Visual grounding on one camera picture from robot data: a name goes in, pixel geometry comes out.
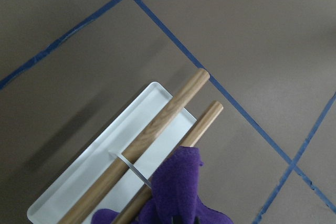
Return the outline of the purple towel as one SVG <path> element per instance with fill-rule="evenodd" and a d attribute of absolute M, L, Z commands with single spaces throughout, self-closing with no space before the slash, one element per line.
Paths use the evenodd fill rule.
<path fill-rule="evenodd" d="M 200 151 L 180 146 L 154 172 L 152 197 L 132 223 L 232 223 L 225 214 L 208 208 L 198 196 Z"/>

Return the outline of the wooden rack rod far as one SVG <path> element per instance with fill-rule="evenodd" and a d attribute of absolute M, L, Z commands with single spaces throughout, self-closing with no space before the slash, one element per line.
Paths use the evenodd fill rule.
<path fill-rule="evenodd" d="M 200 118 L 194 123 L 184 137 L 179 141 L 178 146 L 194 147 L 210 125 L 215 121 L 223 110 L 223 105 L 213 101 Z M 117 215 L 112 224 L 131 223 L 136 218 L 145 203 L 152 197 L 149 186 L 143 185 L 136 195 L 130 200 L 120 214 Z"/>

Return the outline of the wooden rack rod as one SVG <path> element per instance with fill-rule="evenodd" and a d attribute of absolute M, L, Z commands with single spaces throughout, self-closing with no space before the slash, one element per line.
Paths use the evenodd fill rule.
<path fill-rule="evenodd" d="M 122 152 L 122 155 L 131 164 L 134 164 L 176 118 L 179 112 L 199 92 L 209 78 L 209 73 L 205 69 L 199 68 L 177 94 L 127 146 Z M 58 222 L 82 223 L 128 169 L 128 165 L 122 161 L 121 158 L 117 157 Z"/>
<path fill-rule="evenodd" d="M 215 121 L 223 110 L 223 105 L 213 101 L 200 118 L 194 123 L 184 137 L 179 141 L 178 146 L 194 147 L 210 125 Z M 136 195 L 130 200 L 120 214 L 117 215 L 112 224 L 131 223 L 136 218 L 145 203 L 152 197 L 149 186 L 143 185 Z"/>

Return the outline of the wooden rack rod near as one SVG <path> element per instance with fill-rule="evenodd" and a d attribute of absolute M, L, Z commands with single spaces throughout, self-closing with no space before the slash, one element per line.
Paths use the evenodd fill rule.
<path fill-rule="evenodd" d="M 122 155 L 131 164 L 134 164 L 176 118 L 179 112 L 199 92 L 209 78 L 209 73 L 205 69 L 199 68 L 177 94 L 127 146 L 122 152 Z M 128 165 L 122 161 L 121 158 L 117 157 L 58 222 L 82 223 L 128 169 Z"/>

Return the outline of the white rack base tray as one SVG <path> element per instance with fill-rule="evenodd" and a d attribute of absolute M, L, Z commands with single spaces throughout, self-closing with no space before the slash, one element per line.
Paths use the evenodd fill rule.
<path fill-rule="evenodd" d="M 57 223 L 171 98 L 158 82 L 150 83 L 28 208 L 27 218 Z M 149 178 L 195 121 L 183 109 L 136 161 L 136 169 Z"/>

